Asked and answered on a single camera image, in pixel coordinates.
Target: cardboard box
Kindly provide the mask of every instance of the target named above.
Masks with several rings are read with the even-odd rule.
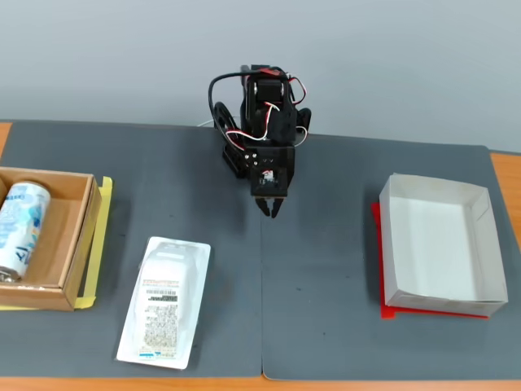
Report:
[[[0,283],[0,304],[74,310],[101,204],[94,176],[0,167],[0,179],[7,188],[39,183],[51,197],[27,273],[17,283]]]
[[[490,316],[508,301],[488,189],[394,174],[380,208],[387,305]]]

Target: red paper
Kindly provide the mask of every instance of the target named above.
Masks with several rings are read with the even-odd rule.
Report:
[[[481,315],[467,315],[467,314],[455,314],[453,312],[440,312],[440,311],[427,311],[427,310],[416,310],[413,308],[401,308],[391,307],[385,305],[385,292],[383,291],[383,251],[382,251],[382,226],[380,224],[380,204],[378,202],[371,205],[373,212],[373,219],[376,223],[376,230],[378,234],[378,252],[379,252],[379,269],[380,269],[380,315],[382,319],[394,319],[396,314],[434,314],[434,315],[448,315],[448,316],[462,316],[463,318],[477,318],[477,319],[488,319],[487,316]]]

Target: gray mat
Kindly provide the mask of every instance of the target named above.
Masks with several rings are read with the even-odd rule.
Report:
[[[263,368],[280,380],[521,378],[521,256],[485,147],[315,137],[262,219]],[[510,302],[490,320],[382,320],[370,205],[389,175],[488,187]]]
[[[74,313],[0,312],[0,376],[244,377],[261,374],[260,214],[225,166],[216,132],[50,122],[14,124],[2,165],[114,180],[97,300]],[[116,362],[150,236],[212,246],[185,371]]]

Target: orange table surface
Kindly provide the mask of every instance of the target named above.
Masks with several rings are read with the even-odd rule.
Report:
[[[11,124],[0,124],[0,153]],[[506,208],[521,243],[521,156],[491,154]],[[431,391],[521,390],[521,380],[487,381],[277,381],[263,376],[248,379],[51,379],[0,378],[2,391],[166,391],[166,390],[348,390],[348,391]]]

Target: robotic arm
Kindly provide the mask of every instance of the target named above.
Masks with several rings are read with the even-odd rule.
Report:
[[[214,105],[212,101],[213,86],[228,77],[241,77],[243,85],[240,128],[223,103]],[[293,81],[298,81],[304,93],[299,101],[293,94]],[[295,147],[308,135],[311,111],[296,108],[305,95],[298,78],[265,65],[243,65],[241,72],[213,79],[208,89],[214,126],[225,139],[222,156],[237,178],[248,178],[258,207],[272,218],[277,216],[293,179]],[[270,211],[268,201],[272,199]]]

